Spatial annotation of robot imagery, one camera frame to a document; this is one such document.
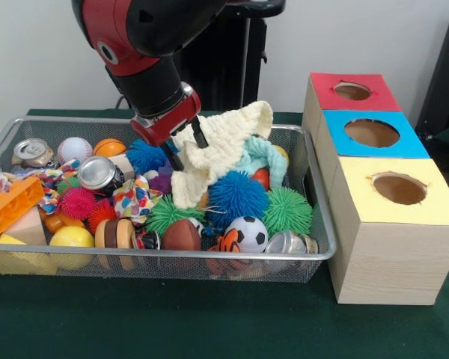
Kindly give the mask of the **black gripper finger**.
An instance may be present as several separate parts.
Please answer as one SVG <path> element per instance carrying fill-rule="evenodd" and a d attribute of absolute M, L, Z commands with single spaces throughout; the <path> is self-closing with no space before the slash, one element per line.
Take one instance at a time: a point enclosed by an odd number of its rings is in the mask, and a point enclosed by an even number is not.
<path fill-rule="evenodd" d="M 194 139 L 199 148 L 203 149 L 209 146 L 206 137 L 201 129 L 200 121 L 197 116 L 194 116 L 191 122 Z"/>
<path fill-rule="evenodd" d="M 168 145 L 167 142 L 164 142 L 161 145 L 161 149 L 167 156 L 168 161 L 170 162 L 172 168 L 175 171 L 182 171 L 184 169 L 183 163 L 181 162 L 179 156 L 172 150 L 172 148 Z"/>

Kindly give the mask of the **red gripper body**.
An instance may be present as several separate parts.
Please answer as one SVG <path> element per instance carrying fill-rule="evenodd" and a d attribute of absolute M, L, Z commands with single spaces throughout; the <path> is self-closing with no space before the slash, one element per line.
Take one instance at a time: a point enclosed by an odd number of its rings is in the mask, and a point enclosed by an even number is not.
<path fill-rule="evenodd" d="M 146 143 L 160 147 L 190 124 L 200 110 L 201 101 L 197 93 L 193 88 L 184 88 L 184 97 L 172 109 L 152 118 L 136 115 L 131 120 L 131 126 Z"/>

